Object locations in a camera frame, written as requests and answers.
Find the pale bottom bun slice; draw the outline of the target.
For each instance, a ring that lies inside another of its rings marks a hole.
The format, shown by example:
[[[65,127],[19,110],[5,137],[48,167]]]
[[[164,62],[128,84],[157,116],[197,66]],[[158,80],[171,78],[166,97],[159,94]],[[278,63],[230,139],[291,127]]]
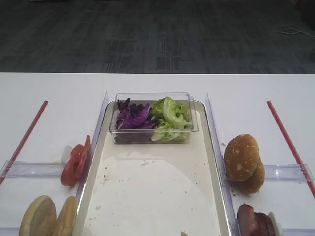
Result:
[[[53,200],[47,195],[39,196],[26,210],[19,228],[19,235],[50,236],[56,220],[56,207]]]

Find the pale bun slice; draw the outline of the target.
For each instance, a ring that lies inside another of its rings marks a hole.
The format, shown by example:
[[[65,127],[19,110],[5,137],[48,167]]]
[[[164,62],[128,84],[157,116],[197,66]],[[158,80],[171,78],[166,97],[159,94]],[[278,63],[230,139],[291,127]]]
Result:
[[[26,210],[19,228],[19,235],[50,236],[56,220],[56,207],[53,200],[47,195],[39,196]]]
[[[70,236],[76,220],[77,200],[70,196],[66,199],[56,221],[53,236]]]

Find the green lettuce leaves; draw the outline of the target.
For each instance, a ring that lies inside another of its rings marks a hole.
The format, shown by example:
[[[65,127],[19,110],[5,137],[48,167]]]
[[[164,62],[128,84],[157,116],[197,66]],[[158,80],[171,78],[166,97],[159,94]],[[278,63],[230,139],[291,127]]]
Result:
[[[171,97],[165,97],[152,105],[154,118],[158,118],[158,125],[151,140],[153,142],[179,142],[189,141],[189,132],[183,129],[193,128],[190,120],[189,109],[184,104],[179,104]]]

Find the middle red tomato slice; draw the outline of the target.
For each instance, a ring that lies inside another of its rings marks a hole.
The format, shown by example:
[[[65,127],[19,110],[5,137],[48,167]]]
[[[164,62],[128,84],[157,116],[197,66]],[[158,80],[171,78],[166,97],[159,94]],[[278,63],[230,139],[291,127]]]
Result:
[[[88,155],[88,150],[84,149],[83,152],[81,153],[80,161],[78,163],[78,166],[75,172],[75,177],[77,179],[80,179],[82,176],[82,172],[83,172],[83,168],[87,159],[87,155]]]

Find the front brown meat patty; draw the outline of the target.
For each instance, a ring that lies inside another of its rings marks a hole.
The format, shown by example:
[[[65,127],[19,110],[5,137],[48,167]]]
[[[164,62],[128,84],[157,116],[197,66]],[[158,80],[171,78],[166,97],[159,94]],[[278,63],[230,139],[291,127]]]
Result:
[[[258,229],[253,207],[247,204],[239,206],[237,221],[242,236],[254,236]]]

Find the purple cabbage leaves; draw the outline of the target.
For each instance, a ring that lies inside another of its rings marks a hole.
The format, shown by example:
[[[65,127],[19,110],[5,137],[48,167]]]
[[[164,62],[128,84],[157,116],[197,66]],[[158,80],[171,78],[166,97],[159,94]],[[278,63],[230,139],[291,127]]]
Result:
[[[130,104],[130,98],[124,102],[117,101],[119,115],[116,121],[116,128],[123,129],[153,129],[159,123],[159,117],[155,118],[151,113],[152,107],[149,103]]]

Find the white rectangular metal tray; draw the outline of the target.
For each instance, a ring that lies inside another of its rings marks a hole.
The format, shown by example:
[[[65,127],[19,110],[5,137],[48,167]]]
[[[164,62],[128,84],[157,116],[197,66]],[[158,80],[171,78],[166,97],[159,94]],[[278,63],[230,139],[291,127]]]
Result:
[[[187,144],[117,145],[106,109],[75,236],[227,236],[204,105]]]

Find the front browned top bun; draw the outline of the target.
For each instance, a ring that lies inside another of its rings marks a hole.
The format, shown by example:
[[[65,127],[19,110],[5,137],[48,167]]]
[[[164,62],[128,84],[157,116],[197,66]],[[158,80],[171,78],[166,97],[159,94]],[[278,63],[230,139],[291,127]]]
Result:
[[[249,179],[257,168],[259,147],[250,134],[233,138],[224,151],[224,164],[227,177],[233,181]]]

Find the browned bun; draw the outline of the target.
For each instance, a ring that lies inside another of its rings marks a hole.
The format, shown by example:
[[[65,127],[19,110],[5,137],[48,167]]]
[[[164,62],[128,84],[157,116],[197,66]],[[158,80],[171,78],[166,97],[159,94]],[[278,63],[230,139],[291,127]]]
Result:
[[[259,191],[265,180],[265,169],[261,159],[258,160],[256,170],[253,175],[241,182],[236,182],[236,186],[246,194],[254,194]]]
[[[259,147],[250,134],[233,138],[224,151],[224,164],[227,177],[233,181],[249,179],[257,168]]]

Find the rear browned top bun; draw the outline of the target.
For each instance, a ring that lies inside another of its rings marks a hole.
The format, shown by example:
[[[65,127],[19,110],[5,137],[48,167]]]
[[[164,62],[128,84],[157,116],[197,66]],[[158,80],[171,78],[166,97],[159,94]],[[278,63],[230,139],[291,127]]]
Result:
[[[265,169],[261,159],[258,160],[256,170],[253,175],[241,182],[236,182],[236,186],[246,194],[254,194],[259,191],[265,180]]]

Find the clear crossbar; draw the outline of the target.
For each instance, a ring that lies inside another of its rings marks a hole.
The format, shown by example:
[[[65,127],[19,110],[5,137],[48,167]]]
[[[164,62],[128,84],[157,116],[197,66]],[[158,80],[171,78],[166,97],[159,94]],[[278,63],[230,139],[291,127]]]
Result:
[[[264,181],[313,181],[307,164],[265,165]]]
[[[63,171],[61,162],[34,163],[22,161],[6,161],[0,171],[1,178],[17,177],[60,177]]]
[[[284,236],[315,236],[315,229],[283,229]]]

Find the left upper clear crossbar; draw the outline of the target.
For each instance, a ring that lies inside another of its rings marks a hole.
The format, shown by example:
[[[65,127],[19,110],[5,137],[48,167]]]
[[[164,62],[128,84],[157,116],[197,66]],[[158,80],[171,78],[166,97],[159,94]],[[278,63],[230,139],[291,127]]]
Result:
[[[17,177],[60,177],[63,171],[61,162],[34,163],[22,161],[6,161],[0,171],[1,178]]]

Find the white patty pusher block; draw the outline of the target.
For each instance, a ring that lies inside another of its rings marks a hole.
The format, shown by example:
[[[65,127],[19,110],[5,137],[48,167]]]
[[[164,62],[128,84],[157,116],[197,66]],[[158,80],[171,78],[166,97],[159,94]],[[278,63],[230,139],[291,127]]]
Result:
[[[275,214],[271,211],[268,213],[268,217],[271,219],[276,236],[284,236],[284,231],[281,224],[277,221]]]

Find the right lower clear crossbar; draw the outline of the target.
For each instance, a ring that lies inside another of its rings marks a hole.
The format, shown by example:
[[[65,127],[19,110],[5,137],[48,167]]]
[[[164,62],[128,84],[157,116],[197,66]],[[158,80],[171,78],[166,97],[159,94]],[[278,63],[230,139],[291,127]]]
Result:
[[[315,236],[315,229],[283,229],[284,236]]]

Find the right red strip rail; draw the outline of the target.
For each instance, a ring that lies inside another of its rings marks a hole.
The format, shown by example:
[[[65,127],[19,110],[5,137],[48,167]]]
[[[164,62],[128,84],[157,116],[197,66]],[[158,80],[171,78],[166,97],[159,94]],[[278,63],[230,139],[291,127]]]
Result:
[[[280,129],[280,131],[281,131],[295,161],[296,161],[296,163],[301,168],[301,172],[307,181],[308,187],[309,187],[312,195],[315,196],[315,185],[314,185],[314,181],[311,178],[311,175],[310,175],[311,173],[309,171],[307,171],[306,164],[303,163],[300,155],[298,154],[297,149],[295,148],[289,134],[287,133],[287,131],[286,131],[278,113],[276,112],[272,102],[269,100],[266,103],[267,103],[268,108],[270,109],[270,111],[271,111],[271,113],[272,113],[272,115],[273,115],[273,117],[274,117],[274,119],[275,119],[275,121],[276,121],[276,123],[277,123],[277,125],[278,125],[278,127],[279,127],[279,129]]]

